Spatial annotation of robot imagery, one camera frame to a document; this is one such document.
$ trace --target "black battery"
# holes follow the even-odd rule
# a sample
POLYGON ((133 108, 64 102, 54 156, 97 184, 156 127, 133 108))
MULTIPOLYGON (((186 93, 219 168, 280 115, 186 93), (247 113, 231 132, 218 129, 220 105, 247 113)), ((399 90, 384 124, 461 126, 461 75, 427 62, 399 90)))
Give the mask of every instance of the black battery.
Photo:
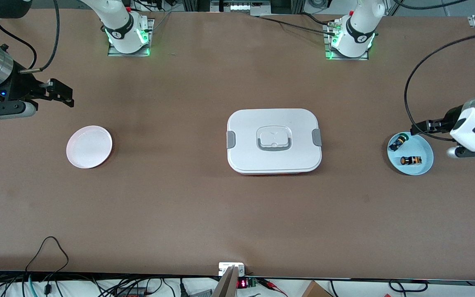
POLYGON ((419 165, 421 163, 420 157, 401 157, 401 165, 419 165))
POLYGON ((401 133, 401 135, 399 135, 399 137, 394 141, 394 143, 392 143, 389 146, 390 150, 392 151, 398 150, 399 147, 401 147, 401 145, 403 145, 403 143, 406 142, 407 140, 408 140, 408 135, 401 133))

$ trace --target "white floor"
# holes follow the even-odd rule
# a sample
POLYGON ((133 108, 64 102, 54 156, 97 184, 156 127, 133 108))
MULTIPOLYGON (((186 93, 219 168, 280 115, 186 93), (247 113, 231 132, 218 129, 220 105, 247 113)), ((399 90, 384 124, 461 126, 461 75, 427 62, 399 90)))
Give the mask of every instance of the white floor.
MULTIPOLYGON (((270 280, 280 289, 285 291, 289 297, 301 297, 307 286, 309 280, 270 280)), ((168 278, 166 280, 169 285, 175 290, 175 296, 180 297, 179 279, 168 278)), ((185 278, 183 279, 186 291, 189 295, 199 293, 201 291, 215 289, 217 282, 210 278, 185 278)), ((101 280, 100 286, 109 288, 118 283, 118 280, 101 280)), ((153 279, 149 282, 148 291, 152 292, 157 289, 160 280, 153 279)), ((330 283, 327 280, 319 280, 318 283, 332 294, 330 283)), ((402 294, 396 293, 388 287, 388 283, 375 282, 347 282, 342 280, 335 281, 335 289, 338 297, 384 297, 389 294, 391 297, 403 297, 402 294)), ((52 284, 53 292, 49 297, 60 297, 58 290, 54 283, 52 284)), ((68 280, 59 282, 60 290, 63 297, 97 297, 100 295, 98 289, 92 282, 80 280, 68 280)), ((34 290, 39 297, 43 297, 43 288, 45 283, 34 283, 34 290)), ((422 285, 404 284, 405 289, 416 290, 420 289, 422 285)), ((260 294, 258 297, 284 297, 281 293, 270 291, 262 286, 254 288, 237 290, 237 297, 251 297, 252 295, 260 294)), ((21 283, 13 284, 7 291, 7 297, 23 297, 21 293, 21 283)), ((173 297, 173 293, 165 285, 153 294, 154 297, 173 297)), ((461 286, 461 285, 429 285, 428 289, 422 293, 408 293, 408 297, 475 297, 475 286, 461 286)), ((34 297, 28 284, 25 284, 25 297, 34 297)))

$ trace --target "blue bowl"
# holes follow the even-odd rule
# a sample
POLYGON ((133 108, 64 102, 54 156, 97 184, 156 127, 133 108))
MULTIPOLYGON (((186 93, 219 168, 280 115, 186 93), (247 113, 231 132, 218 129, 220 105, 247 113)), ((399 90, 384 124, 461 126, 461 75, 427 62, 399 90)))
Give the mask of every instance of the blue bowl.
POLYGON ((432 147, 420 135, 411 135, 409 132, 401 132, 395 134, 392 139, 388 142, 388 159, 390 159, 391 164, 402 173, 409 175, 421 175, 427 173, 434 163, 434 152, 432 147), (404 133, 409 136, 409 139, 399 147, 398 150, 390 150, 390 145, 394 143, 399 135, 404 133), (419 156, 422 160, 422 163, 419 165, 402 165, 401 157, 410 157, 410 156, 419 156))

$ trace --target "red digital display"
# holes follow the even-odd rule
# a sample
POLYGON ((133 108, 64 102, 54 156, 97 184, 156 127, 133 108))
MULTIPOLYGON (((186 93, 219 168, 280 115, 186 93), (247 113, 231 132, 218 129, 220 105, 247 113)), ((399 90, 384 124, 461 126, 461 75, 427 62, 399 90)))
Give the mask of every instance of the red digital display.
POLYGON ((249 282, 247 281, 247 278, 239 278, 236 288, 237 289, 246 289, 249 287, 249 282))

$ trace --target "container lid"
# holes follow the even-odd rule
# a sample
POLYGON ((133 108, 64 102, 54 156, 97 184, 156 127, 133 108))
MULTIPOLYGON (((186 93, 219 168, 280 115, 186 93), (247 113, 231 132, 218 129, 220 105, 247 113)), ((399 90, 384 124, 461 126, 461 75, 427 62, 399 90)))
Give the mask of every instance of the container lid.
POLYGON ((242 109, 228 119, 228 163, 243 174, 299 173, 322 160, 318 120, 306 109, 242 109))

